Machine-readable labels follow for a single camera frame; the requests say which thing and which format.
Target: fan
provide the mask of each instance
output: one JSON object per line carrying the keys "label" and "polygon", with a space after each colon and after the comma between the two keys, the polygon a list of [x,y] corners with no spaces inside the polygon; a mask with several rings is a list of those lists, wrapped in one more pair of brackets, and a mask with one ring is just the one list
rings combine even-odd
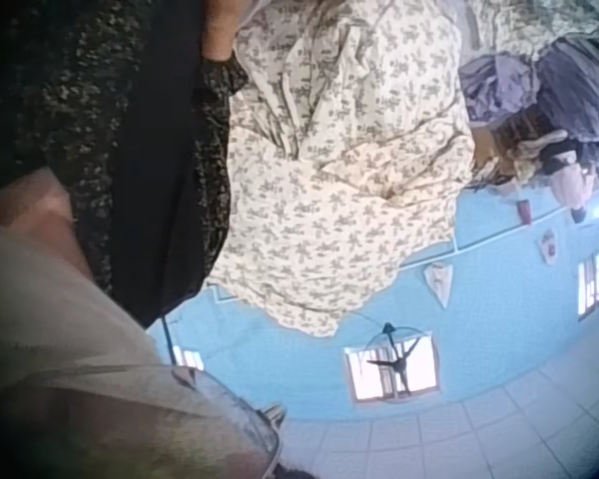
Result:
{"label": "fan", "polygon": [[[414,335],[417,338],[411,344],[406,344],[407,340]],[[423,336],[424,332],[414,327],[395,327],[387,322],[381,333],[371,339],[365,350],[359,354],[358,375],[363,378],[370,374],[374,376],[375,383],[381,383],[381,397],[375,395],[374,399],[390,401],[399,399],[403,395],[411,395],[406,374],[407,360]],[[368,370],[365,364],[371,364],[379,369],[379,381],[377,381],[377,373]]]}

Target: hand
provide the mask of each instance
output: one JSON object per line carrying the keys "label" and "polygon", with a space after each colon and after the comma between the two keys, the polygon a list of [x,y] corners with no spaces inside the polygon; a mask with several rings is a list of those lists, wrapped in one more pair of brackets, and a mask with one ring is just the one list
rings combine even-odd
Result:
{"label": "hand", "polygon": [[251,0],[207,0],[207,18],[202,38],[202,56],[224,62],[233,54],[233,44],[242,16]]}

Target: eyeglasses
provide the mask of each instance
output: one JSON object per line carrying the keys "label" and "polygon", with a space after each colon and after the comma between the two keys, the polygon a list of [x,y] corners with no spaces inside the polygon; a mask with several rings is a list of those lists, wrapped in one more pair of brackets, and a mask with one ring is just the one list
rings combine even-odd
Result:
{"label": "eyeglasses", "polygon": [[43,421],[47,432],[107,444],[113,461],[129,451],[143,451],[140,461],[168,451],[179,470],[193,458],[218,479],[274,478],[286,415],[279,405],[256,410],[205,371],[173,365],[49,371],[12,386],[1,402],[16,427],[39,429]]}

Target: purple fabric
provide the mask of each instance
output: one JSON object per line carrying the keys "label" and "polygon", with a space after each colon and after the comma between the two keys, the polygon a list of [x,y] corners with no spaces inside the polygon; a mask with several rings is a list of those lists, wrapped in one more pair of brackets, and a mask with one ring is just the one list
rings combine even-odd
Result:
{"label": "purple fabric", "polygon": [[561,38],[537,62],[537,104],[555,128],[580,142],[599,142],[599,49]]}
{"label": "purple fabric", "polygon": [[520,57],[484,55],[459,69],[471,122],[499,123],[535,103],[539,81]]}

